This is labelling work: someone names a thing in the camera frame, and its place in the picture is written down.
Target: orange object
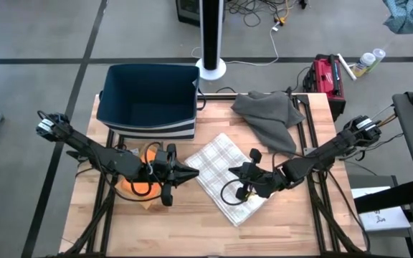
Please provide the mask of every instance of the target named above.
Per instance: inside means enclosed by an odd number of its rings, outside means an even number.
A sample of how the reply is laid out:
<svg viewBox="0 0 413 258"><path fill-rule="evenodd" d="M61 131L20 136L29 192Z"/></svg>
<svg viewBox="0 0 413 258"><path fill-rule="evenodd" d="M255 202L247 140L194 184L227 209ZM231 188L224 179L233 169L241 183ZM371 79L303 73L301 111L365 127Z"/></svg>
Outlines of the orange object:
<svg viewBox="0 0 413 258"><path fill-rule="evenodd" d="M156 150L149 148L147 157L148 157L148 161L153 161L156 158ZM145 162L144 153L141 154L140 159L141 161ZM153 183L151 186L151 192L147 196L137 196L132 190L131 186L132 186L132 183L128 182L124 178L120 182L121 191L124 191L124 193L130 196L132 199L140 199L140 200L149 199L149 198L159 195L161 192L161 187L157 183ZM133 188L139 194L144 194L145 192L148 191L148 184L147 183L133 183ZM151 205L151 203L152 201L147 201L147 202L143 202L140 204L142 204L145 207L145 209L147 209Z"/></svg>

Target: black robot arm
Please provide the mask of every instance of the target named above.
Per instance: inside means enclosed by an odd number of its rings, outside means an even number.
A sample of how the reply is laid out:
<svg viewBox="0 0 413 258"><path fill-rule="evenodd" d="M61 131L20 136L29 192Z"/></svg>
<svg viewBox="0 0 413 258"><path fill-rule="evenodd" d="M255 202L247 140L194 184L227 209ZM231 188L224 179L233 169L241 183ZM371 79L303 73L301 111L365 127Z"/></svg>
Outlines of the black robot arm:
<svg viewBox="0 0 413 258"><path fill-rule="evenodd" d="M68 117L63 114L45 114L38 111L42 121L36 127L36 132L52 142L63 142L76 151L67 154L81 161L88 159L93 168L120 175L132 183L163 184L161 199L165 206L171 206L171 187L179 186L199 175L199 171L181 164L176 159L176 146L168 144L166 150L158 150L152 166L141 162L140 158L127 150L106 148L82 133L77 132Z"/></svg>
<svg viewBox="0 0 413 258"><path fill-rule="evenodd" d="M379 140L381 131L376 123L367 116L358 116L346 124L337 136L306 156L293 158L265 171L257 167L261 153L252 149L252 162L244 162L242 166L230 168L229 171L242 179L243 187L239 188L236 197L246 201L250 192L269 198L276 191L291 189L304 181L304 178L314 170L330 168L336 156L348 155L356 147L367 147Z"/></svg>

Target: concrete floor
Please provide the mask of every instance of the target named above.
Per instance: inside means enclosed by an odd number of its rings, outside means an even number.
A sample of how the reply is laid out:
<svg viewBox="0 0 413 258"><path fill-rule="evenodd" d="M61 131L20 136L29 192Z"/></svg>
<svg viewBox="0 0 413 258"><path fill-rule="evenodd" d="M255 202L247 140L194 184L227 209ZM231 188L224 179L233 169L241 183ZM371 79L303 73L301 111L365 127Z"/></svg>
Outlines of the concrete floor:
<svg viewBox="0 0 413 258"><path fill-rule="evenodd" d="M0 59L82 58L100 0L0 0ZM288 23L274 33L281 57L342 53L357 57L385 47L390 57L413 57L413 35L395 36L381 25L388 11L381 1L311 1L311 9L291 10ZM246 27L239 14L227 14L223 57L273 57L268 37L271 16ZM177 21L174 1L109 0L92 58L190 57L199 46L199 29ZM229 86L238 92L284 90L295 85L308 63L266 67L231 64L216 82L202 82L205 92ZM85 132L93 96L103 87L108 65L87 66L72 124ZM80 70L77 64L0 64L0 257L19 257L39 198L54 145L36 136L37 110L64 112ZM383 63L357 82L344 76L345 113L336 126L356 115L373 115L391 103L394 93L413 90L413 63ZM397 122L382 139L400 132ZM412 160L399 138L366 156L362 165L379 175L413 180ZM365 173L347 166L349 173ZM35 256L54 254L60 245L74 184L76 162L63 155L42 225ZM408 256L404 240L373 238L374 254Z"/></svg>

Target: wooden table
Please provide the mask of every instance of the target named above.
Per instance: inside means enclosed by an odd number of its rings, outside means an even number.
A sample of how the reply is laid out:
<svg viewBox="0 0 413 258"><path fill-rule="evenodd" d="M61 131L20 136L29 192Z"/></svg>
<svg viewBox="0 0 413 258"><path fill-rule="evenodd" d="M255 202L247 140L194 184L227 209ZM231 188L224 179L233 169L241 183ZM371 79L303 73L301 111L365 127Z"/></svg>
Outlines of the wooden table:
<svg viewBox="0 0 413 258"><path fill-rule="evenodd" d="M321 145L336 135L336 129L326 96L309 94L309 98L318 142ZM98 102L98 98L95 98L87 136L105 145L108 128L96 120ZM259 149L262 152L260 167L266 170L272 169L271 155L267 148L256 139L246 122L230 109L232 103L231 100L209 100L205 109L197 113L195 139L174 141L181 162L220 133L225 133L245 155L249 154L251 148ZM310 146L308 126L305 121L303 124L308 146ZM300 153L297 128L294 126L289 131ZM144 143L145 141L141 140L125 142L128 148L141 147ZM276 163L286 159L285 156L278 156ZM331 171L354 208L343 162L336 161ZM70 242L74 242L89 223L98 179L97 171L90 171L77 177L60 251L69 248ZM331 178L328 179L327 184L336 221L353 242L364 249L361 230L349 214L340 192ZM290 256L319 254L306 183L292 190L277 192L239 227L232 226L195 179L182 184L173 190L172 194L174 196L172 207L165 207L158 200L147 211L140 204L117 198L107 255ZM331 249L326 222L324 219L322 221L326 246ZM100 230L101 227L98 229L97 241L100 241Z"/></svg>

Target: dark blue bin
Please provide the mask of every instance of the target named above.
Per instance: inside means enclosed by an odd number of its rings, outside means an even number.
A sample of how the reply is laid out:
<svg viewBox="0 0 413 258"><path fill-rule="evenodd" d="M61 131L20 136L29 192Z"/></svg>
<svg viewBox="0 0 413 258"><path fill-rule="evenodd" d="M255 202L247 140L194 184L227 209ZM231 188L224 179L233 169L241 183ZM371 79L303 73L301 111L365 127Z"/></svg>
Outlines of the dark blue bin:
<svg viewBox="0 0 413 258"><path fill-rule="evenodd" d="M199 68L118 64L108 70L97 119L135 139L194 138Z"/></svg>

